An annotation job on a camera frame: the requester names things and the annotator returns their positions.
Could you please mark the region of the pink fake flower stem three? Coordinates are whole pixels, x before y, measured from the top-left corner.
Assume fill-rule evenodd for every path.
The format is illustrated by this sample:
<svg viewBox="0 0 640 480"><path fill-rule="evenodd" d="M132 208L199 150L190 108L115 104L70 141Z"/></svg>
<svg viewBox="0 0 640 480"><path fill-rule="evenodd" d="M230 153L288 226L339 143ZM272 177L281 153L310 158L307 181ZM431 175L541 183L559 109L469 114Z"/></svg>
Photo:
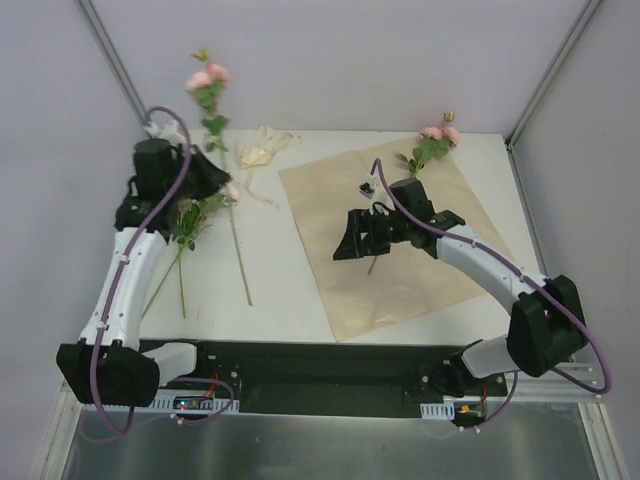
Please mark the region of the pink fake flower stem three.
<svg viewBox="0 0 640 480"><path fill-rule="evenodd" d="M183 200L179 203L178 215L170 229L170 241L177 245L177 251L169 267L163 274L159 285L148 300L142 317L145 317L149 312L168 279L169 274L174 269L177 270L178 275L180 311L183 319L187 317L183 256L186 252L193 252L196 249L198 237L207 228L206 222L208 220L208 214L205 212L206 206L206 200Z"/></svg>

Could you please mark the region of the kraft wrapping paper sheet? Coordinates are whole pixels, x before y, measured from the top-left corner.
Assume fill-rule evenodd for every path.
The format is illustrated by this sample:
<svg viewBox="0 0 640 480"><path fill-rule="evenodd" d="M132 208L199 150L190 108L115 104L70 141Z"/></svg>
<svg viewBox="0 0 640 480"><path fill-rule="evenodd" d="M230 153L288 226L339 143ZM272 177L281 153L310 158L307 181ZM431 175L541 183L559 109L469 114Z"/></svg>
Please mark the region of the kraft wrapping paper sheet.
<svg viewBox="0 0 640 480"><path fill-rule="evenodd" d="M408 172L400 156L417 139L382 132L302 134L280 172L288 206L332 338L338 342L466 344L508 330L509 316L484 288L433 257L424 231L387 207L375 244L355 239L353 210L375 160L386 179ZM420 173L435 212L451 211L513 262L534 257L502 138L466 134L461 145Z"/></svg>

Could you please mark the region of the pink fake flower stem one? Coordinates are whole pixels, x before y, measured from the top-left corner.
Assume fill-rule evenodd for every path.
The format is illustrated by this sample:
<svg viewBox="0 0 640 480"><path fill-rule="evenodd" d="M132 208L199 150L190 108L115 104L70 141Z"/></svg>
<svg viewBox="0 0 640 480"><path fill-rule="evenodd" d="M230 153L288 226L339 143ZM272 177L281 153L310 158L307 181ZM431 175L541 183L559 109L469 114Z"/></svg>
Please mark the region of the pink fake flower stem one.
<svg viewBox="0 0 640 480"><path fill-rule="evenodd" d="M374 160L368 174L379 176L389 197L386 210L395 210L403 216L407 224L408 242L434 259L438 257L438 241L447 235L448 230L463 226L465 221L449 210L437 213L426 195L423 184L417 178L417 173L425 166L426 161L441 157L457 146L458 132L449 125L450 122L450 115L445 114L441 126L421 130L420 140L413 148L411 157L396 154L396 157L409 168L407 178L390 184L386 180L382 160L379 158Z"/></svg>

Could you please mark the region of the pink fake flower stem four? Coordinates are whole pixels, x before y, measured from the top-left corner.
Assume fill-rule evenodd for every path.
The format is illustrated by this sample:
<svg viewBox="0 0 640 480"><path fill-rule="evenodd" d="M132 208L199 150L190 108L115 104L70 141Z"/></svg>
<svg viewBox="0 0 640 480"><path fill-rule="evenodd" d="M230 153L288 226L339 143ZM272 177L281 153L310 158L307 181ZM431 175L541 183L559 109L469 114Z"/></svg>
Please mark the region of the pink fake flower stem four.
<svg viewBox="0 0 640 480"><path fill-rule="evenodd" d="M228 184L212 197L203 200L180 200L170 229L171 240L178 245L179 251L194 251L196 240L209 227L209 220L214 214L235 205L239 198L239 191L232 184Z"/></svg>

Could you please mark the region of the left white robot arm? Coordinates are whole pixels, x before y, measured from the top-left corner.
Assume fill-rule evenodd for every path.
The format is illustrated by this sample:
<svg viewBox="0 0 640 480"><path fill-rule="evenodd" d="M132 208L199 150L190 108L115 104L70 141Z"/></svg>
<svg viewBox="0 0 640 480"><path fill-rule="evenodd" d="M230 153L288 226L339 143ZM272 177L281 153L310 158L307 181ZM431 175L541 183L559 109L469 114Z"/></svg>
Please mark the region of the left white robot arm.
<svg viewBox="0 0 640 480"><path fill-rule="evenodd" d="M204 387L210 363L182 341L140 350L147 293L161 257L179 235L178 206L207 200L231 180L197 146L160 138L134 147L134 175L115 214L111 264L94 311L74 343L63 344L56 364L83 404L147 407L159 388L179 378Z"/></svg>

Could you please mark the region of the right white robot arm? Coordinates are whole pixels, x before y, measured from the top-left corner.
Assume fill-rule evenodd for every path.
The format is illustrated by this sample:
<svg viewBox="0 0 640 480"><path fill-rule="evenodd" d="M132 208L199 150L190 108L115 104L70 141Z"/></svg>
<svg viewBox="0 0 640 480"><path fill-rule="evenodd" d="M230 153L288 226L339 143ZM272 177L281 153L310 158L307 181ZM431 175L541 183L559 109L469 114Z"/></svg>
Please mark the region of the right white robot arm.
<svg viewBox="0 0 640 480"><path fill-rule="evenodd" d="M510 316L506 334L473 342L435 368L429 375L433 389L461 398L492 375L522 371L539 377L586 346L584 314L569 278L549 279L516 267L484 245L457 214L436 212L415 178L391 185L392 208L382 186L366 182L360 191L370 206L348 212L334 260L385 255L392 244L408 242L465 274Z"/></svg>

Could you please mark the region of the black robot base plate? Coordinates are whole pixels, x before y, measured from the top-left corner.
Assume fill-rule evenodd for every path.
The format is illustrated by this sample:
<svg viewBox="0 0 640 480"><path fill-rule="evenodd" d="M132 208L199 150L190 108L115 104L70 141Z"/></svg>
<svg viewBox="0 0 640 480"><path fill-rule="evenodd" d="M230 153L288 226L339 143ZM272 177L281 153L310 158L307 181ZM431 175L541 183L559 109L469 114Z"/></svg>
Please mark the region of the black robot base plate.
<svg viewBox="0 0 640 480"><path fill-rule="evenodd" d="M242 413L417 418L440 403L433 376L455 346L199 340L196 367L170 387L234 397Z"/></svg>

